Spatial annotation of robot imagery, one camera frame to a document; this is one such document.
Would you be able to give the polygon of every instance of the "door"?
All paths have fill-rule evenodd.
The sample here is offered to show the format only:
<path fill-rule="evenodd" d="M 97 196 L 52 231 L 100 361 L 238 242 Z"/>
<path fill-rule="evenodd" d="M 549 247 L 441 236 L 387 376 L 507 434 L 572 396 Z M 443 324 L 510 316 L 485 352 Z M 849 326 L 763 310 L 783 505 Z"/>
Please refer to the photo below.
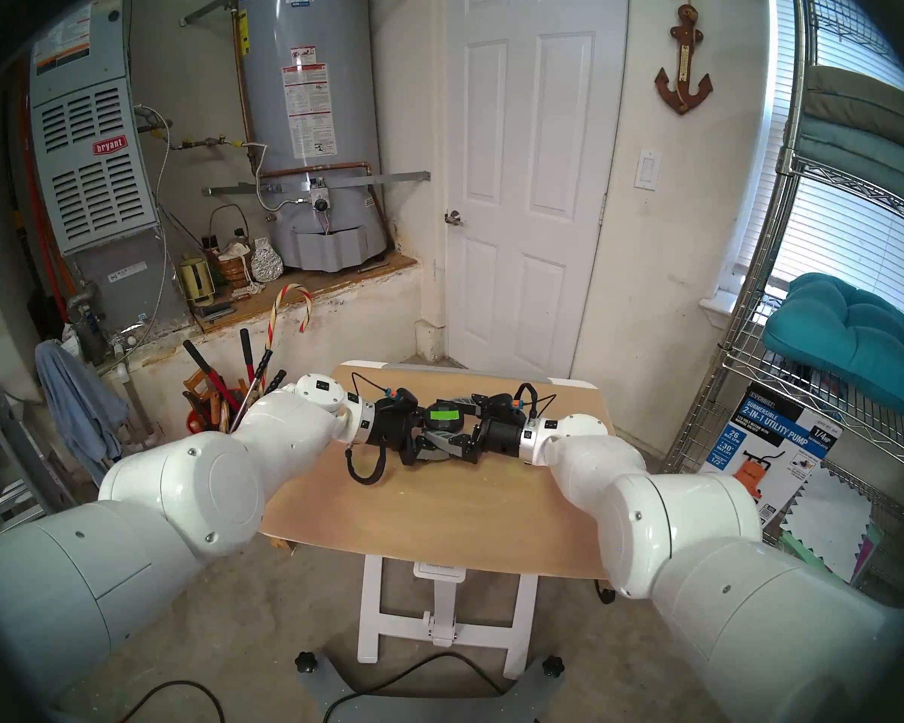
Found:
<path fill-rule="evenodd" d="M 461 222 L 447 226 L 448 350 L 466 367 L 569 377 L 613 154 L 627 7 L 446 0 L 447 209 Z"/>

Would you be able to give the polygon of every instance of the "window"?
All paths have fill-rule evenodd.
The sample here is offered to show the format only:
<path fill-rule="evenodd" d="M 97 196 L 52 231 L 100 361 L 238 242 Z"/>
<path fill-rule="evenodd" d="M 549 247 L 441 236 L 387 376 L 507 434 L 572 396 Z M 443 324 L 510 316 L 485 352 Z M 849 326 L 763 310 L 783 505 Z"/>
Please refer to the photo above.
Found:
<path fill-rule="evenodd" d="M 904 91 L 898 58 L 851 0 L 815 0 L 817 62 L 868 74 Z M 793 0 L 776 0 L 776 80 L 760 182 L 734 271 L 753 258 L 773 190 L 793 82 Z M 882 207 L 802 178 L 770 286 L 824 272 L 873 292 L 904 312 L 904 220 Z"/>

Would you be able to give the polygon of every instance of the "bryant logo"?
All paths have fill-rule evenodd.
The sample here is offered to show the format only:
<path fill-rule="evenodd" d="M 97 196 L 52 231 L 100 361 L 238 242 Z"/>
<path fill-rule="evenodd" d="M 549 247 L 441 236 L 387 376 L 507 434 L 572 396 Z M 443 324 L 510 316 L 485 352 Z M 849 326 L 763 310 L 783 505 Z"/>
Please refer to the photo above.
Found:
<path fill-rule="evenodd" d="M 119 137 L 111 137 L 109 140 L 101 140 L 93 144 L 93 153 L 95 155 L 109 155 L 117 152 L 119 149 L 127 147 L 127 137 L 121 134 Z"/>

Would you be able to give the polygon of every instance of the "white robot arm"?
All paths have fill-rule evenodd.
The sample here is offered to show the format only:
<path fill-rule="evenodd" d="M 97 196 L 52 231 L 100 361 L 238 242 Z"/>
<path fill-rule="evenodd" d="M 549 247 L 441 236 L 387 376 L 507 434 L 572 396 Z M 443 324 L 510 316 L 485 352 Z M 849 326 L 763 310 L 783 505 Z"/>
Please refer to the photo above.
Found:
<path fill-rule="evenodd" d="M 96 503 L 1 535 L 0 646 L 21 682 L 52 699 L 202 563 L 245 544 L 269 497 L 330 441 L 368 441 L 374 420 L 372 404 L 307 375 L 254 404 L 232 435 L 130 456 Z M 856 705 L 900 646 L 904 613 L 764 547 L 736 480 L 650 476 L 635 448 L 605 433 L 588 415 L 529 420 L 512 455 L 548 465 L 596 520 L 614 588 L 652 598 L 724 712 L 803 720 Z"/>
<path fill-rule="evenodd" d="M 846 719 L 902 646 L 904 610 L 767 547 L 733 477 L 650 476 L 611 437 L 556 439 L 547 463 L 596 520 L 613 587 L 652 599 L 731 720 Z"/>

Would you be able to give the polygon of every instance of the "wall-mounted bracket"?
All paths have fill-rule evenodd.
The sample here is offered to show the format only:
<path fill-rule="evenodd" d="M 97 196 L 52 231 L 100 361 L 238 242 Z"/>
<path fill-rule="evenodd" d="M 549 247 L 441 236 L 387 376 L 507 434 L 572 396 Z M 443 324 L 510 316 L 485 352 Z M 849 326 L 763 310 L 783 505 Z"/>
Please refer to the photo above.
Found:
<path fill-rule="evenodd" d="M 408 174 L 384 174 L 384 175 L 356 175 L 352 178 L 328 180 L 325 183 L 328 189 L 349 189 L 356 186 L 376 186 L 380 183 L 399 183 L 401 181 L 431 181 L 432 174 L 428 171 L 415 171 Z M 280 183 L 262 183 L 262 194 L 283 194 L 290 191 L 288 187 Z M 253 183 L 239 183 L 234 186 L 214 186 L 201 189 L 201 194 L 206 197 L 227 197 L 235 194 L 254 194 Z"/>

